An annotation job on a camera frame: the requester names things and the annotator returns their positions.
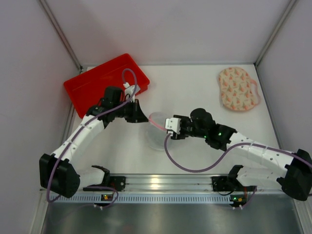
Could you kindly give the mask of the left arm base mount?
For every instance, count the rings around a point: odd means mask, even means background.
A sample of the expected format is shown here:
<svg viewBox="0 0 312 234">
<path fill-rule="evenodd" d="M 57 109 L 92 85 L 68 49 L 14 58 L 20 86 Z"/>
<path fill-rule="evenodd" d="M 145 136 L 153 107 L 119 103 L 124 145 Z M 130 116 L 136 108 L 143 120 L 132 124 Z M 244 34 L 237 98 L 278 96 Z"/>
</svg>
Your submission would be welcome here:
<svg viewBox="0 0 312 234">
<path fill-rule="evenodd" d="M 113 188 L 118 192 L 121 192 L 126 185 L 125 176 L 105 175 L 103 181 L 100 184 L 91 185 L 83 188 L 84 191 L 109 191 L 109 188 Z"/>
</svg>

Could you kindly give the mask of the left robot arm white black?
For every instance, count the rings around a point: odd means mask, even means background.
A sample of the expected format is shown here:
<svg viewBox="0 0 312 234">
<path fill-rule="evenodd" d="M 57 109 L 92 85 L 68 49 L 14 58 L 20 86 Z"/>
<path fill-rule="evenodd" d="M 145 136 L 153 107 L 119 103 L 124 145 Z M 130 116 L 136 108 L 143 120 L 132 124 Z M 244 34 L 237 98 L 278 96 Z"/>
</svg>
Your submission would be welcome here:
<svg viewBox="0 0 312 234">
<path fill-rule="evenodd" d="M 39 159 L 40 185 L 47 192 L 71 198 L 80 189 L 105 190 L 109 185 L 110 171 L 93 165 L 86 171 L 75 169 L 84 151 L 93 139 L 115 118 L 123 118 L 128 123 L 148 122 L 135 98 L 140 91 L 138 85 L 124 84 L 125 90 L 115 86 L 105 89 L 98 104 L 91 106 L 82 122 L 69 138 L 50 155 Z"/>
</svg>

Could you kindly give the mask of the floral pink laundry bag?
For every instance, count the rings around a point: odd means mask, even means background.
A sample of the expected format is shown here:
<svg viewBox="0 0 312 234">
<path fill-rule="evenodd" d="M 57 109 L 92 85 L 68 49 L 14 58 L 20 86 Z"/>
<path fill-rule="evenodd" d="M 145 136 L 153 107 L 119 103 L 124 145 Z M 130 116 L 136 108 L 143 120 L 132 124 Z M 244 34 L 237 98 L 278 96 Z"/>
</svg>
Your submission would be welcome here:
<svg viewBox="0 0 312 234">
<path fill-rule="evenodd" d="M 218 75 L 220 100 L 232 111 L 245 112 L 260 104 L 257 82 L 240 67 L 223 69 Z"/>
</svg>

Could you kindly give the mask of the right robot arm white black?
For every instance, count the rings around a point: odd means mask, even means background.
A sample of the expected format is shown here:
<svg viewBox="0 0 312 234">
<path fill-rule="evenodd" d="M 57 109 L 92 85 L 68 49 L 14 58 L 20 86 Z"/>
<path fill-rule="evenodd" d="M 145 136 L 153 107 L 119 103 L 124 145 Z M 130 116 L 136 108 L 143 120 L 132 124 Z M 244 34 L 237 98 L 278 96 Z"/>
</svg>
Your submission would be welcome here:
<svg viewBox="0 0 312 234">
<path fill-rule="evenodd" d="M 175 166 L 190 173 L 206 172 L 217 166 L 232 150 L 262 168 L 235 165 L 227 180 L 232 186 L 258 186 L 280 189 L 289 197 L 306 201 L 312 189 L 312 158 L 302 149 L 297 152 L 276 149 L 254 141 L 236 129 L 216 123 L 212 115 L 203 108 L 194 109 L 190 116 L 175 115 L 165 120 L 166 138 L 181 140 L 197 137 L 213 149 L 222 150 L 221 157 L 202 170 L 189 170 L 177 162 Z"/>
</svg>

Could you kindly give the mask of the white mesh laundry bag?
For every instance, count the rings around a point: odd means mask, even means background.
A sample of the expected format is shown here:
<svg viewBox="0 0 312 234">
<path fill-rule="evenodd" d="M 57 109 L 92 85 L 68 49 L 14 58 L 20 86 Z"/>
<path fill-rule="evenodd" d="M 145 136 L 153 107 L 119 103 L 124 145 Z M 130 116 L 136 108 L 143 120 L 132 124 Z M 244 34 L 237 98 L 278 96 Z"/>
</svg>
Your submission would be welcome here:
<svg viewBox="0 0 312 234">
<path fill-rule="evenodd" d="M 153 112 L 149 115 L 149 125 L 145 136 L 147 144 L 154 150 L 165 151 L 164 141 L 167 136 L 165 121 L 167 116 L 163 112 Z"/>
</svg>

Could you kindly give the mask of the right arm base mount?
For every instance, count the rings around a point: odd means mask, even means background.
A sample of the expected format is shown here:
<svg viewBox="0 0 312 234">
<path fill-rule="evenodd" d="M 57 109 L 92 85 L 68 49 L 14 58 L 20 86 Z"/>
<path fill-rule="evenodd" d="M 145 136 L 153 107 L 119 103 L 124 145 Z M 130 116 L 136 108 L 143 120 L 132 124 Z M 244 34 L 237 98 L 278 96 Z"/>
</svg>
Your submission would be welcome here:
<svg viewBox="0 0 312 234">
<path fill-rule="evenodd" d="M 228 176 L 213 176 L 212 186 L 214 192 L 252 192 L 255 186 L 243 186 L 236 178 Z"/>
</svg>

